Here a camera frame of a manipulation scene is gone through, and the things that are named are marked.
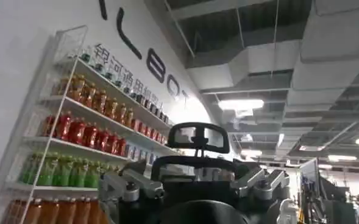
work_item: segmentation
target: white wire shelf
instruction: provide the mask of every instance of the white wire shelf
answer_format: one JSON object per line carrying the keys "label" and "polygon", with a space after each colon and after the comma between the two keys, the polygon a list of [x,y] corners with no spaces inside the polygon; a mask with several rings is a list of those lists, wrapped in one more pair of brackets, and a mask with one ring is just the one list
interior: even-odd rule
{"label": "white wire shelf", "polygon": [[[51,96],[48,98],[43,99],[43,101],[57,101],[60,103],[62,99],[62,96]],[[63,108],[65,110],[71,110],[72,114],[75,116],[82,116],[85,117],[87,121],[90,122],[97,122],[98,127],[107,127],[115,132],[117,132],[118,135],[124,137],[126,141],[130,141],[134,144],[140,145],[145,149],[151,150],[153,153],[157,152],[161,154],[162,156],[168,156],[168,155],[178,155],[177,152],[171,150],[169,147],[152,140],[151,138],[148,138],[147,136],[129,128],[126,127],[123,124],[118,123],[117,121],[114,121],[110,119],[107,116],[104,116],[101,113],[98,113],[95,110],[92,110],[91,108],[86,107],[85,105],[76,102],[75,100],[65,97]]]}
{"label": "white wire shelf", "polygon": [[36,194],[43,193],[43,192],[97,192],[98,189],[96,188],[89,188],[89,187],[55,187],[55,186],[34,186],[24,183],[9,183],[8,188],[21,190],[21,191],[31,191],[34,189]]}
{"label": "white wire shelf", "polygon": [[118,102],[126,104],[127,107],[132,107],[135,116],[143,123],[145,123],[149,127],[153,127],[165,136],[168,135],[170,125],[164,123],[149,110],[145,109],[145,107],[141,106],[136,100],[130,98],[112,82],[101,76],[91,66],[86,64],[81,59],[78,59],[77,61],[76,73],[83,74],[87,80],[94,82],[96,86],[101,88],[103,87],[108,93],[108,95],[111,97],[116,97]]}

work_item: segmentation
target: machine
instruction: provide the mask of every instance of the machine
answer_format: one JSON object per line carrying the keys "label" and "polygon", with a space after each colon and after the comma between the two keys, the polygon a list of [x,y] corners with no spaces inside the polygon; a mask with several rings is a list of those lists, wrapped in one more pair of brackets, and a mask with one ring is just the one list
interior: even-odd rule
{"label": "machine", "polygon": [[[285,171],[267,173],[253,164],[205,156],[205,151],[229,153],[223,128],[197,122],[177,124],[170,129],[167,146],[195,149],[195,154],[158,158],[151,179],[143,175],[142,163],[101,176],[99,202],[111,224],[297,223],[296,209],[284,191],[289,184]],[[192,169],[166,172],[172,166]],[[210,178],[200,172],[207,169],[213,171]]]}

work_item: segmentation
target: metal beam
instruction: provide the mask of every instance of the metal beam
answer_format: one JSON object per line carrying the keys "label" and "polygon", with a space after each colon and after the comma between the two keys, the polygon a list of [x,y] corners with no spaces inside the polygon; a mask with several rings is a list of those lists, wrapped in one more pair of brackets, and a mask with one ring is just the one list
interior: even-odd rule
{"label": "metal beam", "polygon": [[182,7],[177,10],[173,10],[172,13],[177,19],[187,19],[195,16],[202,16],[214,12],[235,9],[254,4],[262,4],[271,1],[272,0],[214,0]]}
{"label": "metal beam", "polygon": [[251,93],[264,91],[281,91],[290,89],[291,74],[247,77],[233,87],[202,89],[202,94]]}

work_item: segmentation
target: beverage bottle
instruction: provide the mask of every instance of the beverage bottle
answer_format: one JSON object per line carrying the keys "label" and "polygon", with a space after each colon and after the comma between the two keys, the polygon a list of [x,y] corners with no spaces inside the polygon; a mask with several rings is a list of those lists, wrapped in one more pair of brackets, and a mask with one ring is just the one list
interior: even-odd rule
{"label": "beverage bottle", "polygon": [[69,186],[69,179],[71,175],[71,170],[74,165],[74,158],[72,156],[61,156],[59,159],[59,164],[55,172],[54,184],[53,186]]}
{"label": "beverage bottle", "polygon": [[96,127],[96,123],[93,125],[88,123],[83,136],[84,146],[94,148],[97,135],[98,129]]}
{"label": "beverage bottle", "polygon": [[94,197],[91,200],[90,215],[88,216],[88,224],[101,224],[102,211],[99,207],[98,198]]}
{"label": "beverage bottle", "polygon": [[82,145],[84,131],[86,129],[86,123],[84,122],[84,117],[82,117],[81,119],[75,119],[75,121],[71,123],[70,129],[71,130],[68,135],[69,141],[75,144]]}
{"label": "beverage bottle", "polygon": [[87,159],[84,159],[83,163],[78,166],[75,187],[84,187],[86,174],[88,172],[88,165],[89,161]]}
{"label": "beverage bottle", "polygon": [[126,146],[126,140],[124,138],[121,138],[120,140],[118,140],[116,154],[119,156],[124,156],[125,155],[125,146]]}
{"label": "beverage bottle", "polygon": [[125,119],[124,119],[124,125],[126,127],[131,127],[132,126],[132,119],[133,119],[133,109],[129,108],[129,110],[127,111],[126,115],[125,115]]}
{"label": "beverage bottle", "polygon": [[105,151],[109,134],[107,128],[104,131],[98,131],[98,135],[95,141],[95,149]]}
{"label": "beverage bottle", "polygon": [[88,216],[90,215],[90,209],[90,198],[82,197],[76,201],[74,224],[87,224]]}
{"label": "beverage bottle", "polygon": [[47,198],[42,203],[42,211],[39,224],[56,224],[57,217],[59,216],[59,200],[57,198]]}
{"label": "beverage bottle", "polygon": [[61,113],[56,126],[56,137],[61,140],[68,139],[69,127],[71,126],[71,112]]}
{"label": "beverage bottle", "polygon": [[53,124],[55,122],[55,116],[49,115],[41,123],[41,135],[48,137],[51,134]]}
{"label": "beverage bottle", "polygon": [[88,172],[86,174],[85,187],[98,188],[100,176],[100,162],[90,162],[88,165]]}
{"label": "beverage bottle", "polygon": [[118,142],[118,137],[117,137],[117,134],[114,132],[107,139],[105,152],[110,153],[110,154],[115,154],[116,148],[117,148],[117,142]]}
{"label": "beverage bottle", "polygon": [[57,217],[56,224],[73,224],[76,213],[75,198],[65,198],[60,201],[59,216]]}
{"label": "beverage bottle", "polygon": [[37,185],[39,186],[52,186],[54,172],[59,163],[58,153],[47,153],[44,164],[40,170]]}
{"label": "beverage bottle", "polygon": [[107,99],[105,104],[105,115],[109,117],[110,119],[115,118],[116,108],[117,108],[118,102],[116,98],[113,99]]}
{"label": "beverage bottle", "polygon": [[126,107],[125,104],[123,103],[116,109],[115,120],[120,124],[124,124],[125,114],[126,114]]}
{"label": "beverage bottle", "polygon": [[27,210],[24,224],[39,224],[38,219],[40,218],[42,210],[41,199],[36,198],[29,205],[29,209]]}

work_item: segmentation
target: bottle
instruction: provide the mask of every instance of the bottle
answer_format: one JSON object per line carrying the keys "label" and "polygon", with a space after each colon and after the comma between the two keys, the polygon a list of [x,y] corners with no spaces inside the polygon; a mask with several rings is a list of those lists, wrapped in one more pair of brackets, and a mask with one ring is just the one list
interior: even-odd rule
{"label": "bottle", "polygon": [[75,101],[80,102],[82,99],[82,91],[85,88],[86,80],[84,79],[84,75],[76,75],[74,89],[72,93],[72,98]]}
{"label": "bottle", "polygon": [[57,217],[56,224],[73,224],[76,212],[75,201],[75,198],[69,197],[60,201],[59,216]]}
{"label": "bottle", "polygon": [[124,156],[125,155],[125,146],[126,146],[126,140],[124,138],[121,138],[120,140],[118,140],[116,154],[119,156]]}
{"label": "bottle", "polygon": [[109,117],[110,119],[115,118],[116,108],[117,108],[118,102],[116,98],[113,99],[107,99],[105,104],[105,115]]}
{"label": "bottle", "polygon": [[90,198],[82,197],[76,201],[74,224],[87,224],[90,215]]}
{"label": "bottle", "polygon": [[59,216],[59,200],[57,198],[47,198],[42,203],[42,211],[39,224],[56,224],[57,217]]}
{"label": "bottle", "polygon": [[56,125],[56,137],[66,141],[68,139],[69,127],[71,126],[71,112],[61,113]]}
{"label": "bottle", "polygon": [[94,95],[93,109],[104,114],[107,100],[106,90],[100,90]]}
{"label": "bottle", "polygon": [[37,185],[39,186],[52,186],[54,172],[59,163],[58,153],[47,153],[43,167],[40,170],[40,176],[37,180]]}
{"label": "bottle", "polygon": [[107,128],[103,131],[98,131],[97,139],[95,142],[95,149],[105,151],[109,134]]}
{"label": "bottle", "polygon": [[89,168],[89,161],[87,159],[83,159],[83,163],[79,164],[77,168],[76,182],[75,187],[84,187],[86,174]]}
{"label": "bottle", "polygon": [[75,144],[82,145],[84,131],[86,129],[86,123],[84,122],[84,117],[82,117],[81,119],[75,119],[75,121],[71,123],[70,129],[71,131],[69,132],[68,140]]}
{"label": "bottle", "polygon": [[125,115],[125,119],[124,119],[124,125],[126,127],[131,127],[132,126],[132,120],[133,120],[133,109],[129,108],[129,110],[127,111],[126,115]]}
{"label": "bottle", "polygon": [[98,182],[100,177],[100,162],[90,162],[88,165],[88,172],[85,179],[85,187],[98,188]]}
{"label": "bottle", "polygon": [[114,132],[107,139],[107,144],[105,146],[105,152],[110,153],[110,154],[116,154],[117,142],[118,142],[118,137],[117,137],[117,134]]}
{"label": "bottle", "polygon": [[93,125],[91,125],[91,123],[87,123],[87,127],[84,131],[83,136],[83,145],[89,148],[94,148],[97,135],[98,128],[96,127],[96,123],[94,123]]}
{"label": "bottle", "polygon": [[101,224],[102,211],[99,207],[98,198],[91,199],[90,215],[88,216],[88,224]]}
{"label": "bottle", "polygon": [[55,116],[49,115],[41,124],[41,135],[48,137],[51,134],[53,124],[55,122]]}
{"label": "bottle", "polygon": [[82,94],[82,103],[86,105],[86,107],[92,108],[95,94],[96,94],[95,83],[86,84]]}
{"label": "bottle", "polygon": [[72,156],[61,156],[59,164],[55,172],[53,186],[68,187],[71,171],[74,165],[74,158]]}
{"label": "bottle", "polygon": [[27,210],[24,224],[39,224],[38,219],[40,218],[42,206],[41,199],[36,198],[29,205],[29,209]]}
{"label": "bottle", "polygon": [[116,110],[115,120],[120,124],[124,124],[125,114],[126,114],[126,107],[125,104],[123,103]]}

